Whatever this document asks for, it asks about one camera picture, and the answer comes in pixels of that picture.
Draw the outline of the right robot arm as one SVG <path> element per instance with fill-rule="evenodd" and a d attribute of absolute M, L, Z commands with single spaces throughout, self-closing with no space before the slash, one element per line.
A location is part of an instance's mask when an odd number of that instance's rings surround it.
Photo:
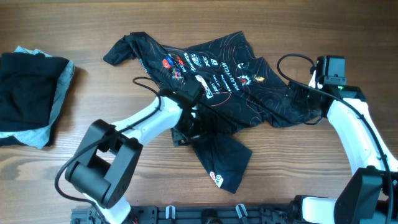
<path fill-rule="evenodd" d="M 369 114 L 366 97 L 345 77 L 345 58 L 311 61 L 309 84 L 289 80 L 286 94 L 295 108 L 319 111 L 334 127 L 352 177 L 336 199 L 298 195 L 290 215 L 304 223 L 397 223 L 397 159 Z"/>

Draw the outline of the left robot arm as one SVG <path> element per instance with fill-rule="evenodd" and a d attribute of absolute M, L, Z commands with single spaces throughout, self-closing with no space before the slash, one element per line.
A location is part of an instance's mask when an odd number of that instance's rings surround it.
<path fill-rule="evenodd" d="M 194 138 L 197 104 L 205 90 L 189 79 L 181 88 L 158 91 L 140 112 L 109 124 L 90 125 L 74 156 L 60 169 L 65 179 L 84 195 L 89 208 L 74 209 L 72 223 L 138 223 L 138 213 L 124 197 L 142 148 L 166 130 L 175 146 Z"/>

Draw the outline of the black printed cycling jersey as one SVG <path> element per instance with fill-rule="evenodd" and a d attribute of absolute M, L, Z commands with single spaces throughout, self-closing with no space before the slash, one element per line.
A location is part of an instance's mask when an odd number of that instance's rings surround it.
<path fill-rule="evenodd" d="M 309 122 L 319 113 L 288 101 L 288 85 L 266 60 L 254 55 L 242 32 L 187 48 L 162 45 L 145 32 L 119 39 L 104 61 L 119 65 L 138 59 L 162 90 L 181 90 L 190 80 L 202 85 L 194 130 L 187 134 L 201 164 L 215 181 L 235 193 L 252 152 L 234 139 L 244 128 L 269 123 L 286 128 Z"/>

